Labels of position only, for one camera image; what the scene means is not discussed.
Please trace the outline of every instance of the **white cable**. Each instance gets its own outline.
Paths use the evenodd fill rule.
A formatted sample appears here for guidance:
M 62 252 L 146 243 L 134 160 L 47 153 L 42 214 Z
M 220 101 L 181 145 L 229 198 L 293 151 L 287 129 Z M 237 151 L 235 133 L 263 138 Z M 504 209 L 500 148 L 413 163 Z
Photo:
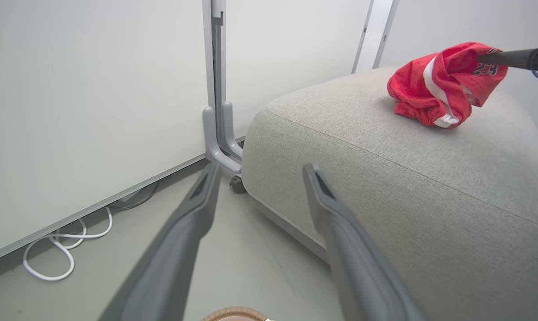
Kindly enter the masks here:
M 112 213 L 110 213 L 110 208 L 105 207 L 105 209 L 106 209 L 106 213 L 108 214 L 108 227 L 106 228 L 106 231 L 100 234 L 89 235 L 87 234 L 87 227 L 85 225 L 85 222 L 83 222 L 82 219 L 79 219 L 79 223 L 83 227 L 83 232 L 81 234 L 60 234 L 59 232 L 61 231 L 61 229 L 58 229 L 57 233 L 45 235 L 42 238 L 29 243 L 29 245 L 25 249 L 25 252 L 23 253 L 23 266 L 26 268 L 26 270 L 28 270 L 29 273 L 33 274 L 33 276 L 36 276 L 37 278 L 42 279 L 42 280 L 59 281 L 59 280 L 65 279 L 67 276 L 71 274 L 71 272 L 73 272 L 73 269 L 75 269 L 75 260 L 73 259 L 73 256 L 71 255 L 71 252 L 69 252 L 69 250 L 79 246 L 85 239 L 96 239 L 96 238 L 100 238 L 101 236 L 105 236 L 112 228 Z M 27 262 L 27 254 L 29 253 L 29 250 L 31 250 L 32 246 L 34 246 L 35 243 L 45 238 L 49 238 L 49 240 L 53 242 L 55 246 L 61 249 L 61 251 L 63 251 L 63 253 L 65 253 L 65 255 L 67 256 L 67 258 L 69 258 L 69 263 L 71 264 L 71 266 L 69 267 L 69 270 L 65 272 L 65 274 L 62 274 L 61 276 L 44 276 L 43 274 L 33 270 L 33 268 Z M 59 242 L 59 238 L 71 238 L 71 239 L 79 239 L 79 240 L 73 243 L 72 245 L 64 246 L 63 244 L 61 244 L 61 242 Z

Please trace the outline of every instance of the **metal stand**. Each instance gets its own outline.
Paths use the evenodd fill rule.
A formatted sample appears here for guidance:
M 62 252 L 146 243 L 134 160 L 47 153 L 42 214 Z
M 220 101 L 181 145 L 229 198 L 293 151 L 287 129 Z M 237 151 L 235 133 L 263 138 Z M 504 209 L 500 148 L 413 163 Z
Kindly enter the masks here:
M 225 27 L 224 12 L 225 0 L 203 0 L 204 30 L 211 31 L 206 35 L 206 61 L 212 65 L 208 81 L 214 87 L 214 101 L 212 107 L 203 111 L 203 125 L 206 139 L 207 157 L 231 171 L 241 180 L 241 165 L 228 155 L 239 161 L 242 159 L 243 149 L 235 140 L 233 127 L 233 106 L 225 100 L 226 96 L 226 57 L 225 57 Z
M 203 112 L 203 133 L 206 139 L 206 156 L 213 162 L 220 164 L 226 170 L 241 177 L 241 165 L 229 158 L 219 148 L 215 135 L 215 112 L 211 107 L 206 107 Z

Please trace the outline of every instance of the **gray floor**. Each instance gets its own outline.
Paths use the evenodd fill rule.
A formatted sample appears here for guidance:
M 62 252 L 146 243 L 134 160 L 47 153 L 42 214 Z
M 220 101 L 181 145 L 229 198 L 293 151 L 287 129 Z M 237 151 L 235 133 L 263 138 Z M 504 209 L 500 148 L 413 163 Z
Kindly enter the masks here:
M 31 276 L 21 264 L 22 249 L 0 258 L 0 321 L 99 317 L 205 162 L 165 179 L 144 205 L 113 210 L 108 235 L 71 250 L 76 267 L 65 280 L 51 283 Z M 257 212 L 248 195 L 232 193 L 230 178 L 222 175 L 214 226 L 200 244 L 185 320 L 200 321 L 233 305 L 277 321 L 342 320 L 328 266 Z M 106 214 L 96 211 L 85 222 L 89 234 L 102 232 Z M 76 231 L 75 225 L 63 231 Z M 48 240 L 39 242 L 30 257 L 43 274 L 68 268 L 66 257 Z

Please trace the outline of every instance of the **sofa cushion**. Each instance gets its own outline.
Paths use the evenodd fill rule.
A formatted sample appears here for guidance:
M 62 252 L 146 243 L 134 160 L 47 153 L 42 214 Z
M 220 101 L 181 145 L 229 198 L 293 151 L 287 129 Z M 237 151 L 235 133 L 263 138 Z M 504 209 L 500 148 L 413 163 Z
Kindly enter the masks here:
M 452 130 L 393 113 L 381 68 L 272 101 L 247 132 L 249 194 L 316 244 L 316 163 L 434 320 L 538 320 L 538 131 L 495 92 Z

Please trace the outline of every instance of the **white wall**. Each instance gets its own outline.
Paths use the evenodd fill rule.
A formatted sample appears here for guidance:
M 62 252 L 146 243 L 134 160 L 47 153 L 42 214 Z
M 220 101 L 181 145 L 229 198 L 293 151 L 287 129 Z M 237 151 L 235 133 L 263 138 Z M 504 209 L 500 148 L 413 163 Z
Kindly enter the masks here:
M 2 254 L 205 152 L 202 17 L 200 1 L 0 0 Z
M 291 91 L 349 75 L 369 0 L 227 0 L 226 100 L 235 136 Z
M 473 41 L 505 51 L 538 48 L 538 0 L 399 0 L 380 66 Z M 530 71 L 510 68 L 499 90 L 521 102 L 538 126 L 538 79 Z

